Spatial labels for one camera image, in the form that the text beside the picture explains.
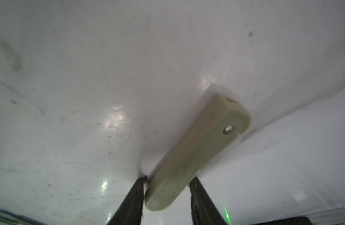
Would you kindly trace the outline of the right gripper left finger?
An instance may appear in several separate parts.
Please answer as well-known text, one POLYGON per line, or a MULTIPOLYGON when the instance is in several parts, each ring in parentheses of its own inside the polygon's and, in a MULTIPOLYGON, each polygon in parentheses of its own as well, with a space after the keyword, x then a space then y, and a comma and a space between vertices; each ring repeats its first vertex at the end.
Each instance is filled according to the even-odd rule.
POLYGON ((107 225, 140 225, 143 217, 144 183, 147 176, 138 178, 107 225))

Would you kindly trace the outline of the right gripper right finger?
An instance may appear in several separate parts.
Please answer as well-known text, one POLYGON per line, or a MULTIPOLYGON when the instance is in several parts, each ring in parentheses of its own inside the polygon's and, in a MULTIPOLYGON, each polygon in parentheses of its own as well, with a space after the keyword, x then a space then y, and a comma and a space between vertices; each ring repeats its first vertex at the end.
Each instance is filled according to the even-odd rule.
POLYGON ((193 225, 227 225, 200 180, 195 177, 188 186, 193 225))

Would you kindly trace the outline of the olive fruit knife bottom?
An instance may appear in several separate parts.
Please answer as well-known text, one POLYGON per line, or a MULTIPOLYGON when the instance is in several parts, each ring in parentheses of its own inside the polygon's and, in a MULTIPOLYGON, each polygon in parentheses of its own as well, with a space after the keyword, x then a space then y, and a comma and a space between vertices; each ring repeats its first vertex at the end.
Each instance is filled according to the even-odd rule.
POLYGON ((196 175, 251 124, 248 110, 223 94, 214 96, 176 147, 163 159, 145 193, 150 211, 168 208, 196 175))

